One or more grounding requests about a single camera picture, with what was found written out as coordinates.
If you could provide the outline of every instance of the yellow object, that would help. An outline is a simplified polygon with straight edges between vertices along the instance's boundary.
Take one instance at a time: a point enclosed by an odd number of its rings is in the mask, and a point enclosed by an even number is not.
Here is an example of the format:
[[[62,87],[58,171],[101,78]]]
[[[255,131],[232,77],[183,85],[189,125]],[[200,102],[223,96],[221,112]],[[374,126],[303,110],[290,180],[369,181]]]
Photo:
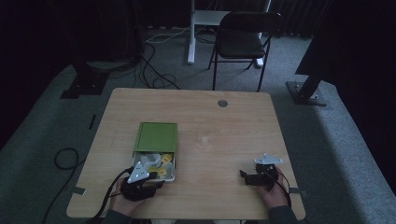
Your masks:
[[[166,170],[164,167],[160,167],[157,169],[157,173],[160,177],[166,177]]]
[[[148,168],[148,172],[149,172],[149,173],[151,173],[151,172],[157,172],[157,167],[155,167],[155,166],[150,166],[150,167]]]
[[[173,159],[172,154],[163,154],[163,158],[161,159],[161,162],[163,164],[167,164],[167,163],[171,162],[172,159]]]

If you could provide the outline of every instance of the chair leg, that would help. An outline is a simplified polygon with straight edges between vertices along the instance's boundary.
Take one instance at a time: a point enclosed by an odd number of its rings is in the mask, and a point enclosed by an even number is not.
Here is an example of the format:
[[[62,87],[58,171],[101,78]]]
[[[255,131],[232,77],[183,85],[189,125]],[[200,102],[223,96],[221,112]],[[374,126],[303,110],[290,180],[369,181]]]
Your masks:
[[[212,91],[214,91],[215,90],[215,88],[216,88],[216,73],[217,73],[217,71],[218,71],[218,54],[216,53],[216,55],[215,55],[215,69],[214,69],[214,72],[213,72],[213,85],[212,85]]]
[[[265,65],[267,65],[267,57],[268,53],[265,55],[264,61],[262,62],[262,74],[260,75],[259,87],[257,88],[257,91],[260,91],[262,88],[262,79],[264,78]]]
[[[248,67],[245,68],[245,70],[248,70],[248,69],[250,68],[250,66],[254,64],[254,61],[255,61],[255,59],[252,59],[251,62],[250,62],[250,64],[248,65]]]
[[[213,47],[212,55],[210,56],[210,62],[209,62],[209,66],[207,67],[207,70],[209,70],[210,69],[210,65],[212,65],[213,55],[215,55],[215,49],[216,49],[216,46]]]

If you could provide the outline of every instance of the human hand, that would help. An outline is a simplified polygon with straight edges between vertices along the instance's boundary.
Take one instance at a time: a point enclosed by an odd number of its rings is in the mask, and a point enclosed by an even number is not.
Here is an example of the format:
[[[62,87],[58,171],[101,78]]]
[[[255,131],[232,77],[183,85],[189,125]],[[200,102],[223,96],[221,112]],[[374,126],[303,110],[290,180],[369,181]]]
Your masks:
[[[284,189],[285,186],[283,185],[283,173],[279,170],[279,168],[276,167],[276,169],[280,174],[282,174],[278,176],[277,182]],[[274,184],[271,190],[267,190],[265,186],[256,186],[255,188],[268,209],[288,205],[285,191],[278,184]]]
[[[141,205],[145,200],[133,202],[126,199],[120,192],[122,182],[123,182],[123,178],[117,180],[116,190],[111,193],[110,209],[130,217],[134,212],[134,210],[139,205]]]

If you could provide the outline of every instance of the box lid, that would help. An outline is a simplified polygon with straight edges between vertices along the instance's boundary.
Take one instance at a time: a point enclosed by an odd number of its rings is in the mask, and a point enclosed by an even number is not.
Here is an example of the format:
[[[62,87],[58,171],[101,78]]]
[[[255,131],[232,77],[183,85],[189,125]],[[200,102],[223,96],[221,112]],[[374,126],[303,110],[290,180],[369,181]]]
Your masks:
[[[134,151],[176,152],[177,124],[141,122],[134,142]]]

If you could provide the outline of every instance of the black chair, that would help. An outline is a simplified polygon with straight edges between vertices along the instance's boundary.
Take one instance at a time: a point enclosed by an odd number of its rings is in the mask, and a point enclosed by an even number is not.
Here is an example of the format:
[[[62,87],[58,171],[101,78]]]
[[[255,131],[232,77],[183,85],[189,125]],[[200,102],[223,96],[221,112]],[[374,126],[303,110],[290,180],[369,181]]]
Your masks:
[[[262,74],[260,76],[259,88],[262,86],[265,65],[267,64],[270,50],[271,38],[279,30],[282,23],[282,16],[273,12],[230,12],[221,20],[216,35],[216,42],[213,48],[210,63],[215,64],[213,74],[213,87],[216,87],[216,74],[218,63],[250,63],[248,70],[256,59],[263,59]],[[264,43],[261,41],[260,33],[266,36]],[[221,56],[228,61],[219,61]]]

